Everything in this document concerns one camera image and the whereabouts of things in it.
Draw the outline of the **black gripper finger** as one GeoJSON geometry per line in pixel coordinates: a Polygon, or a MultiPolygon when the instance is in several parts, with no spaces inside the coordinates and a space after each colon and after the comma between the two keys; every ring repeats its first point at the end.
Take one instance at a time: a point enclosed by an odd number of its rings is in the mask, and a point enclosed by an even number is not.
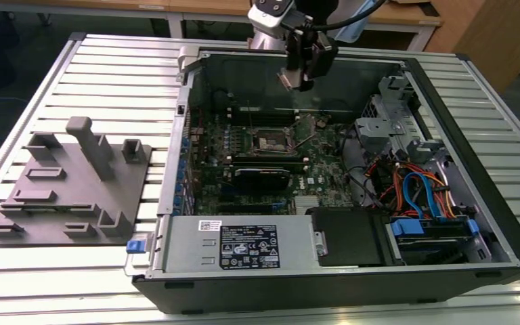
{"type": "Polygon", "coordinates": [[[315,79],[329,74],[338,55],[338,44],[317,42],[303,48],[302,82],[299,91],[309,91],[315,86],[315,79]]]}
{"type": "Polygon", "coordinates": [[[296,32],[290,32],[287,35],[286,52],[287,52],[287,70],[303,71],[306,68],[307,59],[306,55],[307,40],[304,35],[296,32]]]}

